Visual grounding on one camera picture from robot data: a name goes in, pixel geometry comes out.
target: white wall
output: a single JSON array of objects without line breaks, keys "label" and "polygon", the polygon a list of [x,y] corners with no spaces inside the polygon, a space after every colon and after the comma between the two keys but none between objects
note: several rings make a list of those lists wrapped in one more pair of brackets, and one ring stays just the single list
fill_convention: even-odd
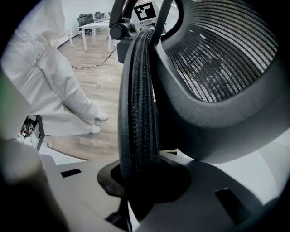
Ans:
[{"label": "white wall", "polygon": [[[108,12],[111,12],[115,0],[61,0],[63,14],[65,17],[66,29],[72,29],[72,36],[79,33],[78,17],[80,14],[95,14],[96,11],[105,13],[108,18]],[[61,45],[68,40],[68,36],[57,41],[56,46]]]}]

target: mesh grille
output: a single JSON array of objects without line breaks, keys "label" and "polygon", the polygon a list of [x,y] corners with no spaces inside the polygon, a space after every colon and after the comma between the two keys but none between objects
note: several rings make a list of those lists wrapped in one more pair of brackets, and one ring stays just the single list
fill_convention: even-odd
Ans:
[{"label": "mesh grille", "polygon": [[197,98],[225,100],[267,69],[277,52],[277,39],[250,5],[239,0],[183,0],[183,6],[183,25],[164,49]]}]

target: floor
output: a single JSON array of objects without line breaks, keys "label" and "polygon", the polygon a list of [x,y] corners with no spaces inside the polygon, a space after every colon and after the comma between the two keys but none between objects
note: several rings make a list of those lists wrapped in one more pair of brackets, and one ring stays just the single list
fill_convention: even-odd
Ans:
[{"label": "floor", "polygon": [[[79,36],[72,39],[73,48],[70,43],[66,43],[58,50],[76,67],[101,64],[110,55],[108,40],[105,39],[107,35],[107,30],[97,32],[94,46],[92,36],[87,35],[87,52],[84,51],[82,38]],[[95,122],[101,128],[97,135],[50,136],[48,141],[52,149],[84,160],[118,154],[117,114],[122,69],[123,65],[117,61],[117,51],[100,68],[74,69],[86,96],[100,111],[107,113],[109,119]]]}]

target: white shoe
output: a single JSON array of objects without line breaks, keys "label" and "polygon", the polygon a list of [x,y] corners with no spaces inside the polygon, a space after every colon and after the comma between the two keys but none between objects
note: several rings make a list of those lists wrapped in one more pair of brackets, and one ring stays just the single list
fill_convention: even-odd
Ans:
[{"label": "white shoe", "polygon": [[100,131],[101,131],[100,127],[96,126],[95,124],[92,125],[92,127],[91,127],[91,133],[93,133],[93,134],[99,134]]},{"label": "white shoe", "polygon": [[96,118],[100,119],[101,121],[104,121],[108,119],[108,115],[106,113],[98,112]]}]

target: white coverall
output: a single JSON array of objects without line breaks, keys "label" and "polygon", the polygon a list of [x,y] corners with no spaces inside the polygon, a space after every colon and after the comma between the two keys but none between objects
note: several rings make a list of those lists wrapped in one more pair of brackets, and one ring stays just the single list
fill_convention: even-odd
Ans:
[{"label": "white coverall", "polygon": [[46,135],[91,132],[97,108],[86,97],[70,62],[52,45],[65,36],[59,0],[41,1],[22,21],[1,59],[4,73],[40,115]]}]

